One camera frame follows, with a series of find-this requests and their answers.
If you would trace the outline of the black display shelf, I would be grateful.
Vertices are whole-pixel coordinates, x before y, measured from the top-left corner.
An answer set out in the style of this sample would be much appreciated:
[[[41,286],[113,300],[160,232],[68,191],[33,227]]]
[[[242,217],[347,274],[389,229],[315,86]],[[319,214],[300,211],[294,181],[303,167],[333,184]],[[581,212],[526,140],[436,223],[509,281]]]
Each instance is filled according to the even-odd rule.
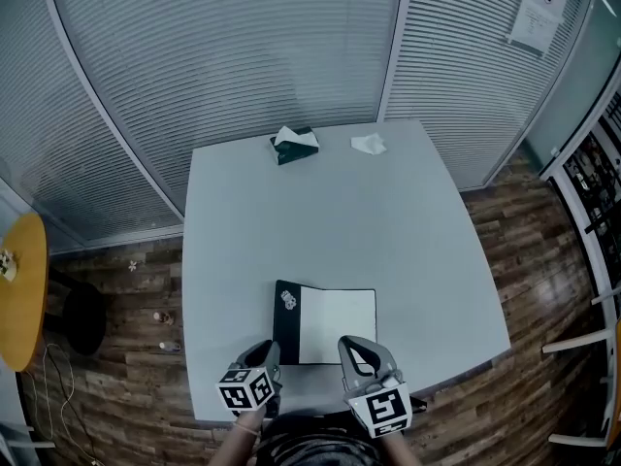
[[[621,286],[621,89],[564,163],[613,287]]]

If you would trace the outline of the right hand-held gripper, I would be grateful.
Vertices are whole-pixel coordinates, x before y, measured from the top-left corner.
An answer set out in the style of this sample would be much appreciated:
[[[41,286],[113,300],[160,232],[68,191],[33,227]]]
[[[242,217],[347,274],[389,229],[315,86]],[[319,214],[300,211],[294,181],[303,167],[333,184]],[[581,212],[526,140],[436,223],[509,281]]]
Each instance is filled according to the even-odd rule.
[[[338,341],[344,401],[372,439],[411,426],[413,410],[408,385],[392,353],[372,340],[343,335]],[[358,378],[377,378],[359,386]]]

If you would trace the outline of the person's left forearm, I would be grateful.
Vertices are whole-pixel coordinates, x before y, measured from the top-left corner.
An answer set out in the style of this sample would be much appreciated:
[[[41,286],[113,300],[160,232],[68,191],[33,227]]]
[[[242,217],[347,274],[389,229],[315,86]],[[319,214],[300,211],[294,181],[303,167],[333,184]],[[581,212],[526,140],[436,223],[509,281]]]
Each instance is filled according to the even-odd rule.
[[[209,466],[246,466],[259,437],[266,409],[241,413],[233,423]]]

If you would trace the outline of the white furniture leg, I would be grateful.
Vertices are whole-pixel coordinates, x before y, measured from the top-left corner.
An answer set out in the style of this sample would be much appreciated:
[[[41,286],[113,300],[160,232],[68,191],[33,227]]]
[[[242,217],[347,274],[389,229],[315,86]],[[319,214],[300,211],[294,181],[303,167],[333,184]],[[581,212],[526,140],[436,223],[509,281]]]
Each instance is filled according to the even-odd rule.
[[[8,449],[54,449],[53,441],[33,440],[32,426],[0,421],[0,442]]]

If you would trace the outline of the white paper notice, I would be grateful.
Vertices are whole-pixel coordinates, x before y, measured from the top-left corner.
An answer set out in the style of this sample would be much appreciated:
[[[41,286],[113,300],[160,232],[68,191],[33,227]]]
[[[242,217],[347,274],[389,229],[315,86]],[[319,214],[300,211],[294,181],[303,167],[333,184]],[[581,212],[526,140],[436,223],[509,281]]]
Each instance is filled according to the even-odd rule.
[[[567,1],[521,0],[513,27],[507,34],[507,42],[547,54],[558,27],[564,23]]]

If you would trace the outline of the round wooden table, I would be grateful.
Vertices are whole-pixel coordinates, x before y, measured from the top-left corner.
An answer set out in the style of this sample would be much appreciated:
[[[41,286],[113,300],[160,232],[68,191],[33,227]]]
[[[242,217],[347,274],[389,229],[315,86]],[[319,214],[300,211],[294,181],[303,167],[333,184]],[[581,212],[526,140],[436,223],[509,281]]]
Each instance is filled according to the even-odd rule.
[[[91,283],[75,280],[49,266],[46,228],[34,213],[20,216],[0,243],[14,255],[12,282],[0,275],[0,357],[22,372],[35,355],[42,331],[63,335],[70,348],[90,356],[103,343],[107,313],[103,295]],[[49,283],[68,289],[62,314],[47,312]]]

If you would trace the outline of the person's dark clothing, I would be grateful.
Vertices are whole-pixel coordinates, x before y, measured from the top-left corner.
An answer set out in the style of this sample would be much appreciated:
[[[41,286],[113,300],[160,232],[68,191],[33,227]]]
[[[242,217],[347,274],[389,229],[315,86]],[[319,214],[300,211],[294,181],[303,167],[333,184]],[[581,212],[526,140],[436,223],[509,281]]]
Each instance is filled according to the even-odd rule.
[[[382,466],[382,454],[350,413],[286,415],[263,429],[255,466]]]

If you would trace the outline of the black notebook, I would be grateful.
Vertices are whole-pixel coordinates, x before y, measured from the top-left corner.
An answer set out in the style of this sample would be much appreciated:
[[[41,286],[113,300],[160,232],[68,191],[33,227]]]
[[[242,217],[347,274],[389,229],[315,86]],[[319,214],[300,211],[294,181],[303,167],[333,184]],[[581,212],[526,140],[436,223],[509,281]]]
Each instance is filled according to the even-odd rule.
[[[373,289],[321,289],[276,281],[273,340],[280,348],[280,364],[338,364],[338,341],[344,335],[377,340]]]

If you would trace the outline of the crumpled white tissue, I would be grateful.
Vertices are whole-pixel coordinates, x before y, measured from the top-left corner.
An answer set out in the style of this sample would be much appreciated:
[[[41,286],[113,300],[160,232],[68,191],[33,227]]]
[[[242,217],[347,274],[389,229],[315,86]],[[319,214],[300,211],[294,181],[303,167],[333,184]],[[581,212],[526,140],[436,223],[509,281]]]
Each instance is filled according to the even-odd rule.
[[[354,150],[358,150],[369,155],[380,155],[387,151],[384,140],[378,133],[367,136],[351,137],[350,146]]]

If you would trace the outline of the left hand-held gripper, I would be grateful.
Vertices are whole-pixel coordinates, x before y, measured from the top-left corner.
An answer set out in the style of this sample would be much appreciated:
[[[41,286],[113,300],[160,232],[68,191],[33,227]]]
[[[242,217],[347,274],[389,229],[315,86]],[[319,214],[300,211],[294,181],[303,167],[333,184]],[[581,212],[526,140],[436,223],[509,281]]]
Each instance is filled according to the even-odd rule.
[[[265,410],[265,418],[279,413],[280,347],[265,340],[242,352],[235,363],[215,385],[223,406],[235,416]]]

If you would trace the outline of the dark green tissue box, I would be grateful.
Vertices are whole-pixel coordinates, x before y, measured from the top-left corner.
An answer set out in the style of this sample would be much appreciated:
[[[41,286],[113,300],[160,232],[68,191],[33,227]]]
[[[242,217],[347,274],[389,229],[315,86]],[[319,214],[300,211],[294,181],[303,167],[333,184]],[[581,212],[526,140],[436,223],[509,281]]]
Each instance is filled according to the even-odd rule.
[[[317,154],[320,150],[310,127],[292,130],[282,126],[276,135],[269,138],[269,143],[278,166]]]

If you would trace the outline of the person's right forearm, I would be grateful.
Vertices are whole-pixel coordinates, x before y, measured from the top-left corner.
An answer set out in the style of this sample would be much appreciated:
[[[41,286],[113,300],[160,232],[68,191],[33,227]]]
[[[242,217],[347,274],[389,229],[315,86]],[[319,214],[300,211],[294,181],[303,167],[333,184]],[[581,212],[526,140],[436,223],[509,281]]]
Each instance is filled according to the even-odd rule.
[[[378,441],[391,466],[419,466],[418,459],[401,432],[381,436]]]

